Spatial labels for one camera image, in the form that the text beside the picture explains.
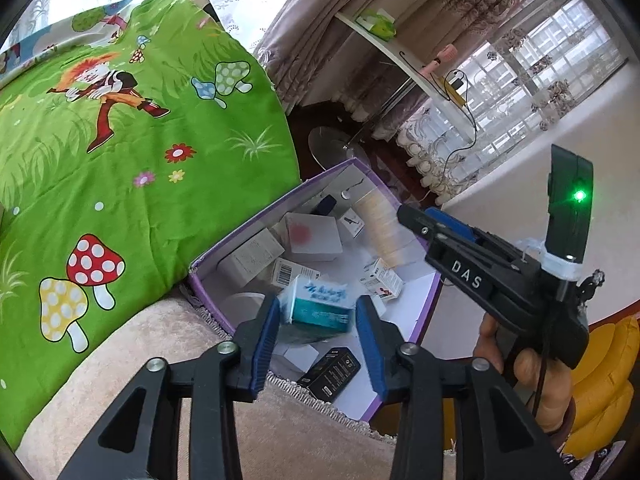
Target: round metal base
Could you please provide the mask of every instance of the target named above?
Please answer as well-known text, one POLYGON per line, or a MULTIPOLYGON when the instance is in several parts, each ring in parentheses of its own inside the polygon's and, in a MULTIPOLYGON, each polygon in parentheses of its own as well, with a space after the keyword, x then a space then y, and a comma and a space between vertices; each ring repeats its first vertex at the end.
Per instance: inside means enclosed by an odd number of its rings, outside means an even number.
POLYGON ((323 170, 328 170, 353 157, 370 167, 369 157, 362 146, 356 144, 347 147, 349 140, 349 136, 340 130, 318 126, 309 133, 309 150, 323 170))

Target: cartoon print bedsheet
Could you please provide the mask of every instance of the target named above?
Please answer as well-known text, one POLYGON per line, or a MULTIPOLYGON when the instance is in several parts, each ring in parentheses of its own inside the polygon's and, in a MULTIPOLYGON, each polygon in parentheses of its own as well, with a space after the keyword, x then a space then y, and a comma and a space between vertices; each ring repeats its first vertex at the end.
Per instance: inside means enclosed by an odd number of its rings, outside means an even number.
POLYGON ((0 429, 15 449, 84 357, 300 180, 269 79, 194 0, 47 27, 0 56, 0 88, 0 429))

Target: red flower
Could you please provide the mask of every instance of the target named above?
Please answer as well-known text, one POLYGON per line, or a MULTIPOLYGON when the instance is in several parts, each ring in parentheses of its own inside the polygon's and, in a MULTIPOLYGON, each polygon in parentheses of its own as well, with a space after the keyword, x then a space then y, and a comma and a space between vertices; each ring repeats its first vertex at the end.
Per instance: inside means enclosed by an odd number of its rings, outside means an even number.
POLYGON ((166 155, 164 158, 168 162, 183 162, 187 160, 187 158, 193 157, 194 153, 198 153, 191 146, 187 146, 184 142, 180 144, 174 144, 170 150, 165 151, 166 155))

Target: yellow chair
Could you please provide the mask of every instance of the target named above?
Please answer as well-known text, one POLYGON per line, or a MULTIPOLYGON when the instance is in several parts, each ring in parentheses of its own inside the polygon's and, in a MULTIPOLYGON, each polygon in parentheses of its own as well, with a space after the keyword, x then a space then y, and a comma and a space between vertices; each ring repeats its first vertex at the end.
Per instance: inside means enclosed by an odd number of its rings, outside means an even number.
POLYGON ((625 317, 591 332, 589 345, 575 370, 575 421, 564 452, 584 458, 606 446, 622 426, 634 395, 628 381, 640 348, 634 317, 625 317))

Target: purple storage box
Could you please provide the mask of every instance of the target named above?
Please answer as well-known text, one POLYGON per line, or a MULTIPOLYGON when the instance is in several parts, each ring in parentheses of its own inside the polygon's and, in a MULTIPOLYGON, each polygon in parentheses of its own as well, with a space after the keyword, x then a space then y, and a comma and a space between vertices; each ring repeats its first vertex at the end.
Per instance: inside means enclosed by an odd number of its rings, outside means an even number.
MULTIPOLYGON (((220 260, 262 229, 272 227, 289 211, 308 213, 322 197, 331 194, 337 200, 332 216, 339 217, 369 192, 381 192, 393 208, 398 208, 398 199, 373 170, 354 158, 303 182, 194 260, 189 270, 189 281, 194 292, 221 327, 232 334, 236 327, 220 310, 220 304, 225 298, 238 292, 264 293, 266 290, 260 290, 261 284, 256 280, 244 287, 236 287, 217 270, 220 260), (347 188, 350 188, 350 198, 345 200, 340 192, 347 188)), ((376 256, 365 234, 359 234, 355 240, 343 240, 343 255, 336 260, 307 264, 334 282, 349 283, 350 288, 353 288, 353 301, 360 294, 367 293, 363 287, 362 290, 359 289, 359 272, 376 256)), ((433 298, 440 275, 424 261, 424 241, 416 238, 408 230, 404 236, 409 255, 407 261, 412 263, 396 268, 396 272, 404 281, 404 287, 399 298, 386 304, 386 312, 382 318, 396 324, 407 341, 416 342, 429 312, 434 307, 433 298)), ((379 408, 380 400, 369 383, 369 373, 355 329, 349 334, 314 345, 319 352, 319 358, 336 346, 350 348, 362 368, 334 400, 334 406, 351 418, 369 420, 379 408)))

